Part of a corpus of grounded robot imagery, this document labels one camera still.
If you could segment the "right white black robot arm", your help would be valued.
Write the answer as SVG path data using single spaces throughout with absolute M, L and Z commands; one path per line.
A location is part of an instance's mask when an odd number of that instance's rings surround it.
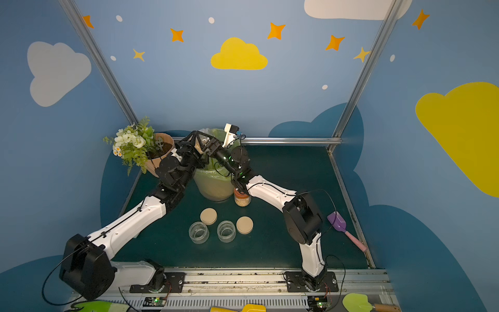
M 195 136 L 201 154 L 215 159 L 228 171 L 237 191 L 261 199 L 282 212 L 289 235 L 300 245 L 304 280 L 316 287 L 326 275 L 320 245 L 324 219 L 312 196 L 285 189 L 257 175 L 250 167 L 245 148 L 239 146 L 230 151 L 214 136 L 201 131 L 196 131 Z

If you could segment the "artificial white flower plant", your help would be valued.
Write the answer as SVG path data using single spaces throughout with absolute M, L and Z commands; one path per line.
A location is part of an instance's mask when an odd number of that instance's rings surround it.
M 111 145 L 113 154 L 128 167 L 130 174 L 134 166 L 140 167 L 143 174 L 147 173 L 146 162 L 148 154 L 155 151 L 155 130 L 149 125 L 150 119 L 144 117 L 137 124 L 119 129 L 114 137 L 104 137 L 104 143 Z

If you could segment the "right controller board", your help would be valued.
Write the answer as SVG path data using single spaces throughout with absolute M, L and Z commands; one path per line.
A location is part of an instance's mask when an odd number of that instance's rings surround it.
M 319 296 L 308 296 L 307 305 L 307 311 L 311 312 L 324 312 L 331 307 L 331 304 L 328 302 L 327 298 Z

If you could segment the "purple pink-handled scoop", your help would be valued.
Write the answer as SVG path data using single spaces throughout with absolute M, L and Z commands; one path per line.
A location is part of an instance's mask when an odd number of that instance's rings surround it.
M 327 220 L 330 222 L 330 224 L 333 226 L 333 228 L 345 234 L 349 240 L 352 241 L 353 244 L 356 245 L 357 248 L 360 249 L 361 252 L 366 252 L 367 247 L 355 236 L 353 236 L 348 230 L 347 230 L 347 224 L 344 218 L 339 214 L 338 211 L 335 211 L 327 216 Z

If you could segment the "green tool front left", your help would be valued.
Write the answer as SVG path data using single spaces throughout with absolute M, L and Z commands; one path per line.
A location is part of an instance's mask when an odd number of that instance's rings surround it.
M 67 312 L 127 312 L 131 308 L 127 304 L 92 300 L 73 303 Z

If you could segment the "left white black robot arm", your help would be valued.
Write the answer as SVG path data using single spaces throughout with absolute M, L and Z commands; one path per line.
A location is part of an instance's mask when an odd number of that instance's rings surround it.
M 77 234 L 67 241 L 59 273 L 65 284 L 87 300 L 125 286 L 149 287 L 152 292 L 164 289 L 165 270 L 153 261 L 112 260 L 142 230 L 177 207 L 196 169 L 203 166 L 202 135 L 193 131 L 178 142 L 156 169 L 158 187 L 135 208 L 86 237 Z

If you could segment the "beige jar lid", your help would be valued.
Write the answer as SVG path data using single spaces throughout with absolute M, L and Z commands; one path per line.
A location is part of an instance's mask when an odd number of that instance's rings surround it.
M 213 208 L 206 208 L 200 214 L 200 220 L 207 226 L 213 225 L 217 218 L 217 211 Z
M 243 235 L 248 235 L 252 232 L 254 227 L 253 220 L 250 217 L 240 217 L 236 223 L 236 229 Z

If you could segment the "green plastic bin liner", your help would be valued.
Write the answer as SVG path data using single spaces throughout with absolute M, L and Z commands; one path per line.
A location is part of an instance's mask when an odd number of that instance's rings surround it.
M 224 142 L 226 132 L 223 129 L 201 129 L 200 132 L 216 137 Z M 208 158 L 208 164 L 203 169 L 197 169 L 194 179 L 215 179 L 223 182 L 230 182 L 229 172 L 216 159 Z

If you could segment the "brown-lid oatmeal jar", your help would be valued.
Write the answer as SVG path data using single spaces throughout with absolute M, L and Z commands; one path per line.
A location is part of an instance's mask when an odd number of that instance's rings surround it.
M 237 188 L 234 188 L 234 199 L 235 199 L 235 203 L 239 207 L 246 207 L 252 201 L 252 197 L 250 195 L 244 194 L 243 192 L 240 192 Z
M 203 155 L 205 153 L 205 150 L 207 149 L 207 145 L 210 143 L 211 139 L 207 137 L 206 135 L 202 134 L 195 134 L 195 143 L 194 147 L 196 151 Z

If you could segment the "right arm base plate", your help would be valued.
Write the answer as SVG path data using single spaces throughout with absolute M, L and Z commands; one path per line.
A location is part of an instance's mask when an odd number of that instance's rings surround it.
M 324 270 L 314 278 L 301 272 L 284 272 L 288 292 L 316 293 L 339 292 L 339 282 L 334 272 Z

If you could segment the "controller board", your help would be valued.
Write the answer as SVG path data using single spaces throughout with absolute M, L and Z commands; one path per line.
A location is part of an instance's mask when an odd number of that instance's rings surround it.
M 145 297 L 143 308 L 163 308 L 167 302 L 166 297 Z
M 324 312 L 331 307 L 331 304 L 328 302 L 327 298 L 319 296 L 308 296 L 307 305 L 307 311 L 311 312 Z

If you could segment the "left controller board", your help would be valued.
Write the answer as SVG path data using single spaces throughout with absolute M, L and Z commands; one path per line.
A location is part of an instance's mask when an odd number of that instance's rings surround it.
M 167 302 L 166 297 L 145 297 L 143 308 L 163 308 Z

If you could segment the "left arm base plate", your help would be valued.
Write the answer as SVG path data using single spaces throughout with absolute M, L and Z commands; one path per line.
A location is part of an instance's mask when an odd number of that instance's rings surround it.
M 143 285 L 132 285 L 130 293 L 181 293 L 185 281 L 184 272 L 158 271 L 153 275 L 150 282 Z

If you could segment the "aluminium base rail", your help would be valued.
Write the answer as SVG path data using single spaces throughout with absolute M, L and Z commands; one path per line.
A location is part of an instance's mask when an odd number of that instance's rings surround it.
M 373 304 L 399 304 L 385 270 L 329 270 L 339 282 L 338 293 L 289 293 L 284 272 L 292 269 L 168 269 L 184 272 L 181 293 L 130 293 L 131 286 L 110 289 L 100 300 L 129 304 L 133 311 L 209 311 L 212 307 L 240 311 L 247 304 L 264 306 L 267 311 L 307 311 L 308 296 L 327 298 L 327 311 L 344 311 L 343 297 L 349 293 L 368 296 Z M 143 308 L 145 297 L 166 297 L 163 308 Z

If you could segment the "beige-lid oatmeal jar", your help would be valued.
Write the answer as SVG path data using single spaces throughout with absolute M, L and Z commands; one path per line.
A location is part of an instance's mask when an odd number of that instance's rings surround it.
M 209 230 L 203 222 L 194 222 L 188 229 L 189 237 L 194 244 L 203 244 L 209 238 Z
M 230 243 L 232 242 L 237 234 L 236 227 L 234 223 L 229 220 L 224 220 L 219 223 L 217 227 L 217 235 L 221 242 Z

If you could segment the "mesh waste bin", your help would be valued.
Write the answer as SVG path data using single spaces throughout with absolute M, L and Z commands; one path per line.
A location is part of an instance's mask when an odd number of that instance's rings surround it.
M 215 179 L 194 179 L 200 193 L 211 201 L 224 201 L 232 197 L 234 187 L 230 182 Z

